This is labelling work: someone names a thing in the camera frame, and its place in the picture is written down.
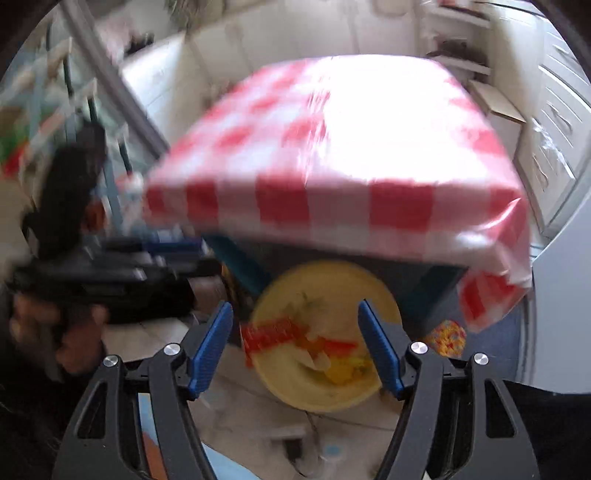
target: person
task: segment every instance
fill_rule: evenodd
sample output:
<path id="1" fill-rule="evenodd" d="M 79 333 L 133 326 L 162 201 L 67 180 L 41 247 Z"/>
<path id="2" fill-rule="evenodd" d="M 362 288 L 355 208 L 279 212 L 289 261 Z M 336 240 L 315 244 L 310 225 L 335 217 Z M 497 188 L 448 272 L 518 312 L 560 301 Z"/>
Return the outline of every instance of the person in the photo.
<path id="1" fill-rule="evenodd" d="M 61 322 L 59 309 L 0 285 L 0 478 L 49 480 L 60 441 L 91 376 L 105 357 L 103 328 L 108 312 L 89 309 L 89 318 L 70 322 L 56 361 L 64 381 L 43 370 L 40 329 Z M 220 480 L 258 480 L 214 450 L 207 457 Z"/>

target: tiled floor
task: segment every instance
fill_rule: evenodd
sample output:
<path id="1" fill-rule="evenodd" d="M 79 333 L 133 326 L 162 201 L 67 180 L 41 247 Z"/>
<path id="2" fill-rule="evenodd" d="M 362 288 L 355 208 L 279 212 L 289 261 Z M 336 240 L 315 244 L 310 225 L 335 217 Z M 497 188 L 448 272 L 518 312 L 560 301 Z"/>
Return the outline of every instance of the tiled floor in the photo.
<path id="1" fill-rule="evenodd" d="M 166 343 L 179 341 L 186 330 L 178 320 L 111 326 L 104 340 L 109 353 L 130 361 L 153 355 Z M 271 439 L 285 429 L 310 431 L 309 419 L 305 412 L 276 399 L 256 372 L 246 368 L 237 347 L 226 347 L 209 390 L 202 399 L 191 403 L 190 409 L 202 440 L 214 450 L 262 480 L 300 478 L 285 458 L 281 443 Z M 348 452 L 335 478 L 374 477 L 396 428 L 399 411 L 399 405 L 383 403 L 375 395 L 346 411 L 311 415 L 320 438 L 337 437 Z"/>

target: white cabinet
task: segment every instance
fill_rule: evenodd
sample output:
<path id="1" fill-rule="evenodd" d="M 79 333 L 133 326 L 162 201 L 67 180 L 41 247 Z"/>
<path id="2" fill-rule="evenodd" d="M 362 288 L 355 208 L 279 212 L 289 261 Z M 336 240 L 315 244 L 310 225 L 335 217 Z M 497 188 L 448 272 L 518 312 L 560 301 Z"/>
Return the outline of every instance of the white cabinet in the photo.
<path id="1" fill-rule="evenodd" d="M 421 0 L 420 5 L 420 53 L 444 65 L 464 87 L 470 80 L 489 83 L 485 77 L 492 72 L 487 52 L 491 22 L 478 15 L 482 13 L 481 6 L 472 4 L 474 14 L 468 14 L 440 7 L 437 0 Z M 468 56 L 460 59 L 446 54 L 441 50 L 445 51 L 444 43 L 450 40 L 462 40 L 474 52 L 486 55 L 475 56 L 472 61 Z"/>
<path id="2" fill-rule="evenodd" d="M 486 12 L 494 24 L 493 85 L 528 121 L 517 167 L 540 230 L 553 236 L 591 186 L 591 83 L 539 12 L 492 5 Z"/>
<path id="3" fill-rule="evenodd" d="M 356 53 L 346 0 L 283 0 L 285 21 L 301 57 Z"/>
<path id="4" fill-rule="evenodd" d="M 401 5 L 404 15 L 382 15 L 372 0 L 346 0 L 349 2 L 359 53 L 386 55 L 418 55 L 418 26 L 413 2 L 390 0 Z"/>

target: tablecloth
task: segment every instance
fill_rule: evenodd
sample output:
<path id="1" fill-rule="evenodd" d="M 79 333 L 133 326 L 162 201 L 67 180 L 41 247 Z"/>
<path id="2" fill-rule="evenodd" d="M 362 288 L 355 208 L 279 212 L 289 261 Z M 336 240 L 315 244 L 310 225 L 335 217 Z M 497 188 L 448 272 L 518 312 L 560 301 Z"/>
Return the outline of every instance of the tablecloth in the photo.
<path id="1" fill-rule="evenodd" d="M 469 267 L 458 289 L 476 331 L 531 284 L 519 177 L 469 95 L 431 60 L 264 67 L 171 149 L 144 198 L 151 224 Z"/>

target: red packet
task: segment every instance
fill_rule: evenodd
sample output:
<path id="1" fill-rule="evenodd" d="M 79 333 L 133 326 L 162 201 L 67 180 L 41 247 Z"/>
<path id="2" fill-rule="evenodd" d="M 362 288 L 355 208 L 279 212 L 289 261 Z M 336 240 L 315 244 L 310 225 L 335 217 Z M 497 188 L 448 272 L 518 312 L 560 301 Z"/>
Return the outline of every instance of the red packet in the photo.
<path id="1" fill-rule="evenodd" d="M 252 353 L 261 352 L 282 343 L 292 342 L 306 332 L 289 317 L 282 317 L 262 326 L 240 325 L 242 349 L 246 356 L 246 366 L 252 368 Z"/>

